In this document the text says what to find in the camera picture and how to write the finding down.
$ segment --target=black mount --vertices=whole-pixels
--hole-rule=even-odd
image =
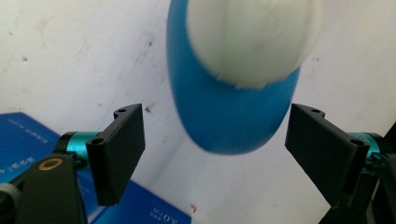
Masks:
[[[73,134],[64,134],[50,155],[11,181],[21,191],[20,206],[0,214],[16,215],[18,224],[87,223],[77,181],[77,170],[87,161],[67,151]],[[142,105],[115,111],[114,121],[85,147],[99,205],[118,203],[145,149]]]

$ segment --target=white wall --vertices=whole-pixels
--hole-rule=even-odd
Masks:
[[[22,111],[57,133],[100,131],[114,110],[142,103],[147,149],[133,180],[193,223],[318,222],[328,205],[283,147],[288,118],[243,156],[204,153],[184,133],[167,79],[168,6],[0,0],[0,113]],[[325,0],[293,101],[345,131],[385,134],[396,119],[395,21],[393,0]]]

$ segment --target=blue and white object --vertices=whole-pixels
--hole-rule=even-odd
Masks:
[[[172,0],[167,57],[178,114],[204,150],[264,145],[318,38],[322,0]]]

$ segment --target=blue plastic object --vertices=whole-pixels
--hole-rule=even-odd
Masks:
[[[194,55],[187,35],[188,0],[172,0],[167,26],[167,59],[177,112],[202,149],[242,154],[275,134],[290,106],[299,69],[262,89],[236,89],[217,81]]]

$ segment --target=blue box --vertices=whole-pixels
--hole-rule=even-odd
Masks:
[[[0,183],[6,183],[49,155],[59,135],[23,113],[0,115]],[[78,172],[90,223],[191,224],[191,217],[130,181],[120,204],[97,204],[91,172]]]

